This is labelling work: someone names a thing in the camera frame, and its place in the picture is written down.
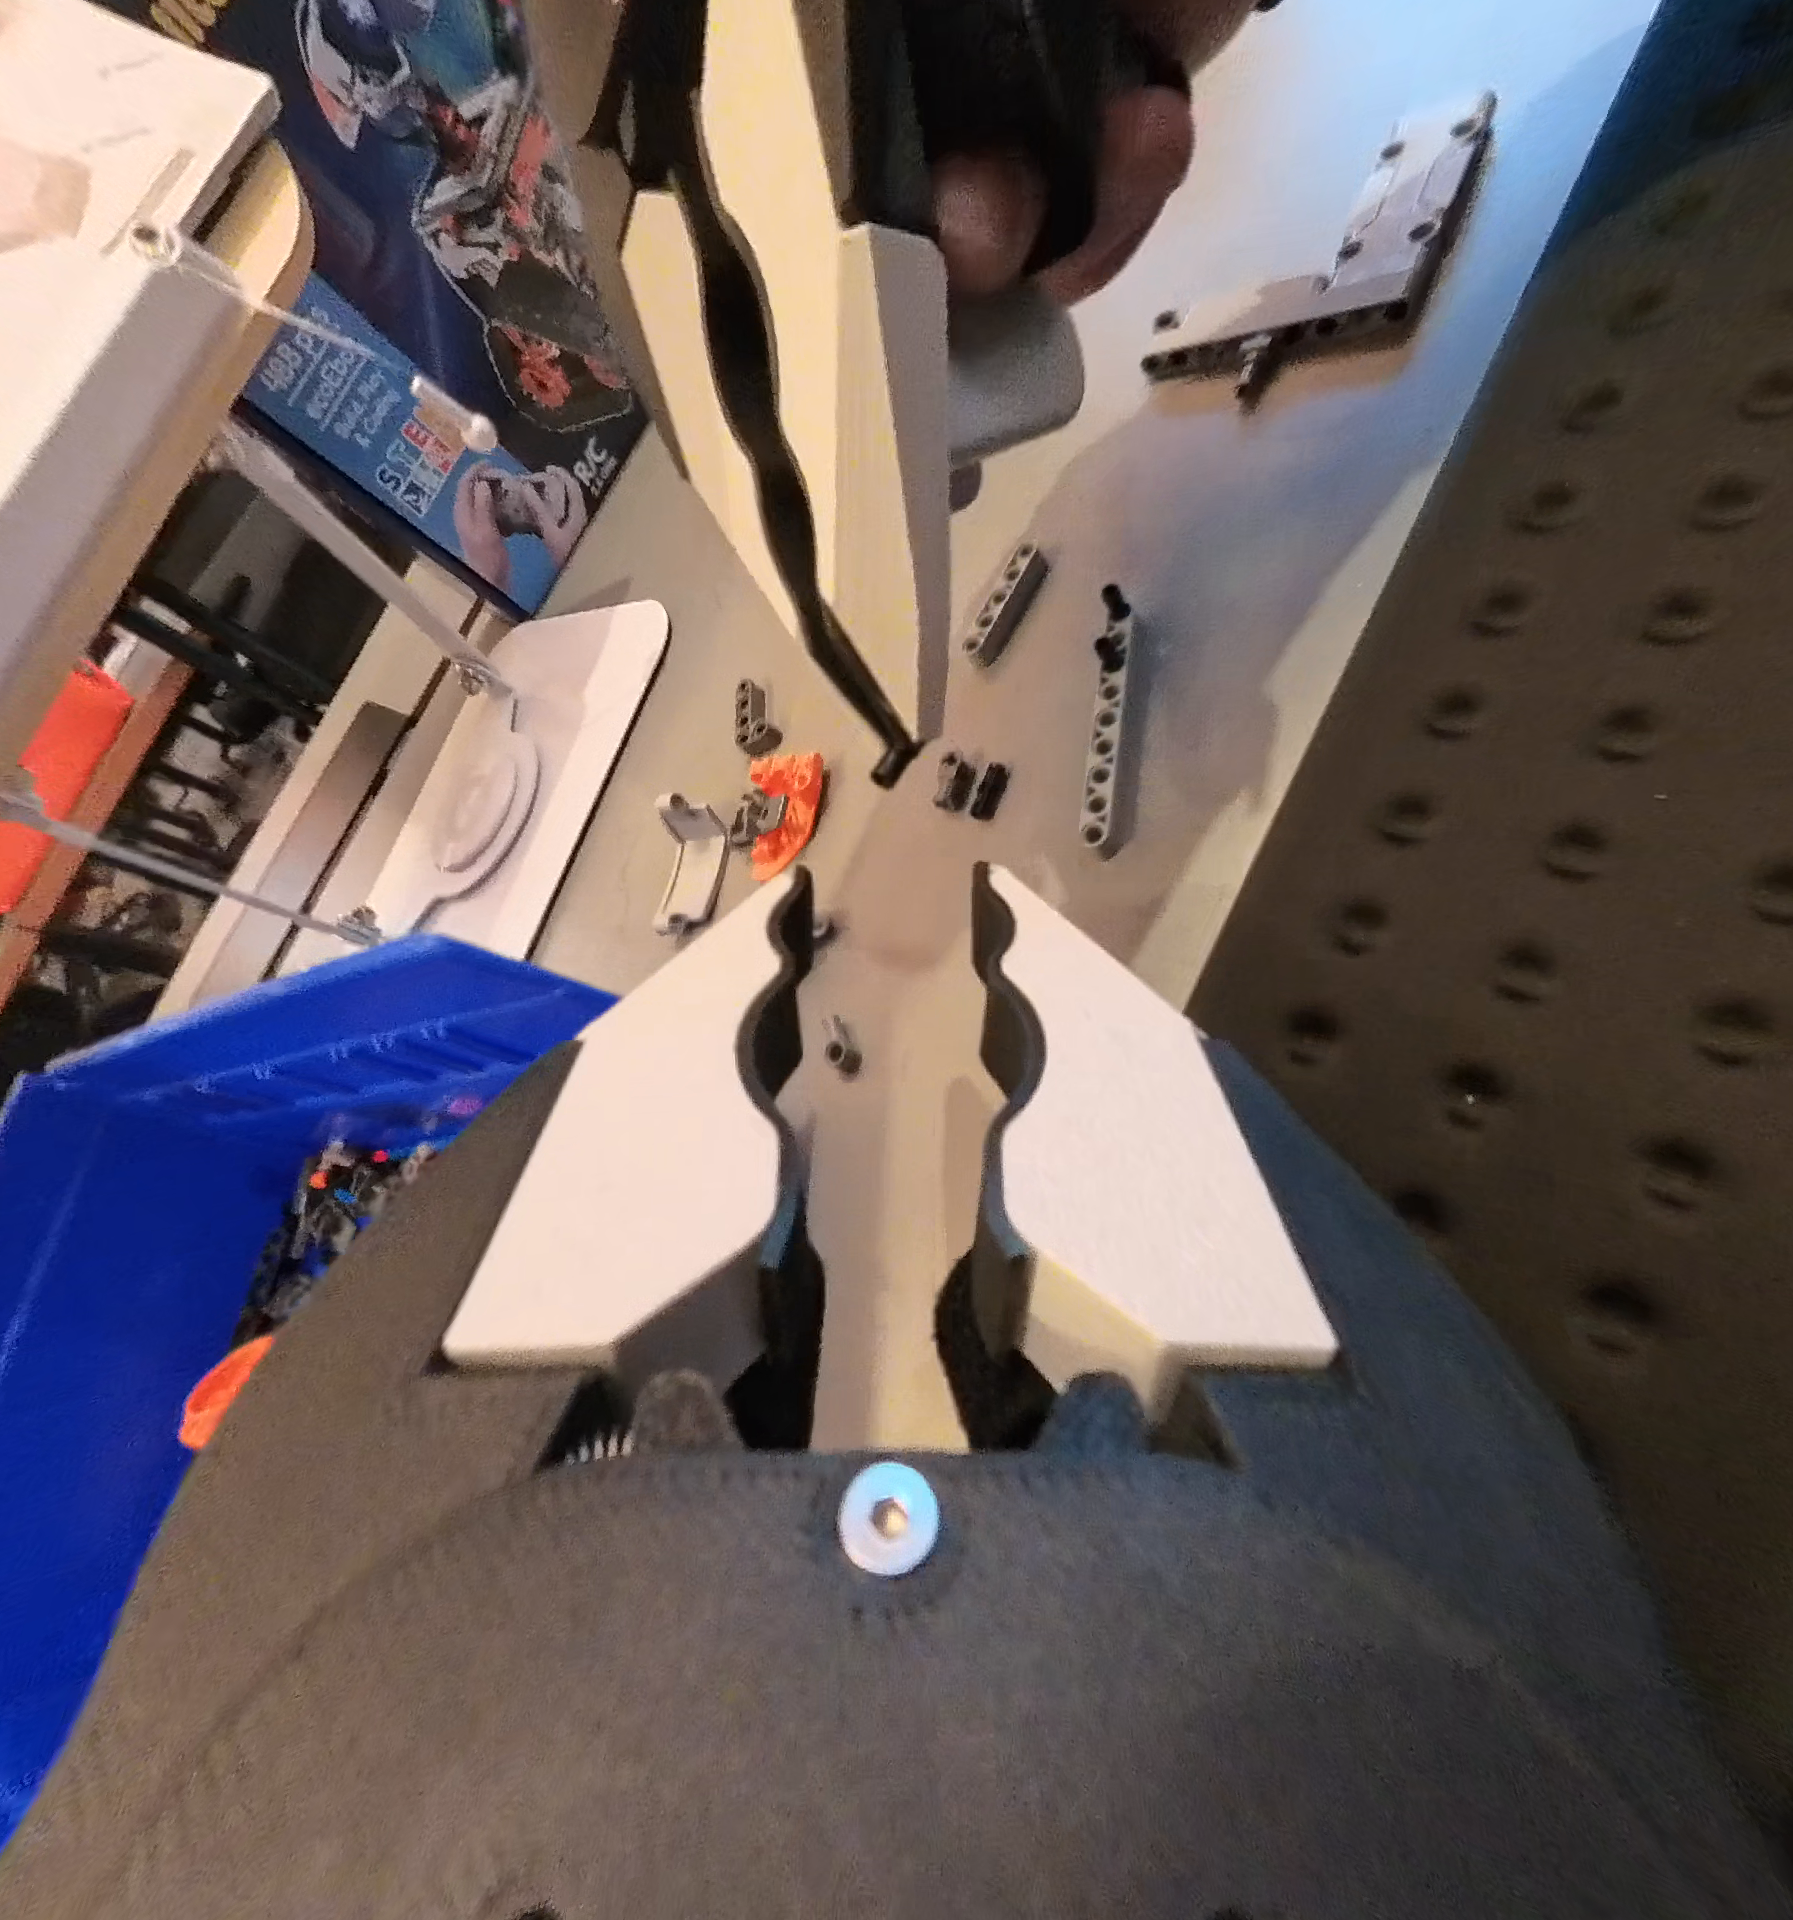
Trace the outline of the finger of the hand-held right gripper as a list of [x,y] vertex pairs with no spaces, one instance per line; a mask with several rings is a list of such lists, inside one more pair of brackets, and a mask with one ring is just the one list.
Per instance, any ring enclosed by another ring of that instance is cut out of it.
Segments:
[[949,287],[935,239],[844,223],[784,2],[712,2],[705,157],[760,278],[775,421],[812,519],[827,636],[874,690],[885,751],[938,730],[949,675]]
[[[590,102],[580,109],[580,148],[613,165],[627,189],[617,239],[627,313],[674,456],[758,584],[782,587],[786,625],[881,755],[914,730],[821,585],[816,516],[782,418],[764,273],[717,188],[703,119],[709,42],[709,3],[581,3],[580,88]],[[683,285],[668,298],[683,325],[668,329],[668,345],[652,327],[660,276],[629,262],[636,209],[662,204],[683,251]]]

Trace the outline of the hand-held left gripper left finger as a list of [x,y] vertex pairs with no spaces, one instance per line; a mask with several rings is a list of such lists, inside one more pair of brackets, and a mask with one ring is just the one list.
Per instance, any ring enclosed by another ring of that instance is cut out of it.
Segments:
[[741,1373],[802,1174],[778,1093],[802,1059],[812,876],[790,867],[573,1042],[442,1333],[460,1369]]

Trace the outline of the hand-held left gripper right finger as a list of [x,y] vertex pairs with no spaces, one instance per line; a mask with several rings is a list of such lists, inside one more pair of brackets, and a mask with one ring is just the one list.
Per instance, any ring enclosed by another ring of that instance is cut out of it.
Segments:
[[1321,1372],[1341,1349],[1199,1028],[1025,880],[973,874],[978,1332],[1044,1377]]

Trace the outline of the short grey holed beam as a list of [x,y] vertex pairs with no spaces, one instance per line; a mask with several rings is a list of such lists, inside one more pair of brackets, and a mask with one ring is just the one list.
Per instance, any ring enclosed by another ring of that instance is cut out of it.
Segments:
[[969,665],[984,670],[1000,659],[1048,571],[1048,558],[1033,539],[1008,554],[965,625],[961,653]]

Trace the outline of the long light grey holed beam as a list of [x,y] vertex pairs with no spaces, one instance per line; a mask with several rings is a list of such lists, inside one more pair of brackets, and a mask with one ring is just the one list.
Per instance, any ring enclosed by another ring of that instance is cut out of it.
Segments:
[[1139,615],[1122,587],[1101,587],[1103,625],[1095,638],[1096,683],[1093,691],[1084,769],[1078,801],[1078,839],[1101,860],[1112,857],[1125,839],[1127,736],[1132,727]]

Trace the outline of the blue plastic bin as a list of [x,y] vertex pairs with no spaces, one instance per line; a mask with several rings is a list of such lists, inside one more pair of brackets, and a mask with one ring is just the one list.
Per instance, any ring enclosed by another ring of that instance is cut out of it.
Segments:
[[195,1379],[330,1140],[451,1140],[610,992],[415,934],[22,1073],[0,1105],[0,1852],[187,1468]]

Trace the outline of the metal rod with knob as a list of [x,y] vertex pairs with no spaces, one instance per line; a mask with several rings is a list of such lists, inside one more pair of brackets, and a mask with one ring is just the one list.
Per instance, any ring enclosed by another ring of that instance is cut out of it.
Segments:
[[385,371],[408,371],[406,391],[415,407],[438,418],[465,449],[476,453],[495,452],[497,434],[491,420],[483,412],[453,397],[445,388],[430,379],[423,371],[418,371],[410,362],[404,362],[401,353],[389,347],[376,347],[351,331],[344,331],[342,327],[323,319],[319,321],[317,317],[305,316],[290,305],[255,298],[246,285],[241,285],[236,273],[222,259],[192,241],[176,228],[137,220],[124,228],[121,238],[129,249],[151,267],[161,272],[167,269],[170,273],[185,276],[194,281],[205,283],[230,298],[231,303],[239,305],[247,313],[255,313],[261,319],[283,327],[286,331],[303,336],[339,351],[351,351],[366,364]]

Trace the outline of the white stand base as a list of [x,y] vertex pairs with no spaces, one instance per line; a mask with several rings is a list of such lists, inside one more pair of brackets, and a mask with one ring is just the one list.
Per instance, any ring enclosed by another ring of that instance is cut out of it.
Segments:
[[654,597],[523,622],[497,690],[435,690],[389,751],[310,913],[523,960],[668,651]]

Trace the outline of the pile of building pieces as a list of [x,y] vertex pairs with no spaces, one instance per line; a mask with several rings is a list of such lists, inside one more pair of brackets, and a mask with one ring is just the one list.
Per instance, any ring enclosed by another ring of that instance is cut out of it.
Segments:
[[305,1306],[336,1258],[487,1104],[489,1093],[453,1093],[400,1121],[355,1117],[342,1129],[327,1127],[286,1188],[241,1292],[223,1356],[187,1387],[177,1442],[189,1455],[212,1442],[261,1356]]

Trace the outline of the light grey curved panel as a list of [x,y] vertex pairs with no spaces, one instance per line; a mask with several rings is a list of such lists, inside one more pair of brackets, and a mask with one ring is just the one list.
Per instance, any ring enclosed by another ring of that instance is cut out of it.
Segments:
[[652,927],[667,939],[711,924],[728,857],[728,828],[709,803],[668,792],[656,803],[668,834],[672,863]]

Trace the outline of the orange curved panel piece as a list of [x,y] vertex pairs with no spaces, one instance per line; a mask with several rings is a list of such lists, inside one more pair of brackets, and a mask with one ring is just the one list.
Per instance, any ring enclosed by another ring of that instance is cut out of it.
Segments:
[[816,749],[778,749],[749,763],[751,788],[788,796],[780,830],[751,850],[751,871],[760,886],[796,866],[812,839],[827,790],[827,762]]

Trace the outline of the metal stand bar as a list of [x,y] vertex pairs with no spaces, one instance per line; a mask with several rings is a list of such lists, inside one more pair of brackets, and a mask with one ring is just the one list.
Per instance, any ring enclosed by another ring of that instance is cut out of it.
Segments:
[[354,575],[389,609],[400,611],[453,668],[462,687],[477,698],[514,701],[518,691],[495,671],[487,658],[448,625],[433,608],[379,558],[342,517],[326,506],[295,469],[255,431],[226,420],[213,434],[212,467],[227,467],[260,492],[310,542]]
[[226,900],[238,907],[291,925],[295,931],[336,939],[351,947],[376,947],[385,939],[368,906],[354,907],[330,922],[310,912],[260,895],[241,886],[205,876],[172,857],[132,848],[88,828],[76,828],[44,809],[37,790],[26,769],[15,769],[0,788],[0,823],[35,831],[58,848],[77,852],[129,871],[142,880],[159,882],[179,894],[199,900]]

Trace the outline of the blue printed toy box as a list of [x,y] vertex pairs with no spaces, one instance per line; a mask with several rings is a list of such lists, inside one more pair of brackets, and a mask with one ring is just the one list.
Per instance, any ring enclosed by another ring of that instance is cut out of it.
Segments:
[[485,413],[493,452],[411,403],[408,371],[283,327],[241,410],[303,481],[537,615],[638,442],[563,146],[520,3],[121,2],[261,72],[312,216],[293,309],[404,355]]

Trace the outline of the grey rectangular holed panel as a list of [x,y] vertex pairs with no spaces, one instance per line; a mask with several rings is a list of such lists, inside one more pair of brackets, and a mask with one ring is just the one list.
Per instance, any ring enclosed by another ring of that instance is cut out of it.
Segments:
[[1332,259],[1163,311],[1141,355],[1149,386],[1219,379],[1251,410],[1285,366],[1409,337],[1473,198],[1497,108],[1484,88],[1397,119]]

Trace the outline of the white shelf board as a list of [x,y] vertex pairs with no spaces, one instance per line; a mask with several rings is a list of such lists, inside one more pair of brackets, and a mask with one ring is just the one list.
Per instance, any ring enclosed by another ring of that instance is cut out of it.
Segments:
[[276,86],[0,3],[0,790],[299,290]]

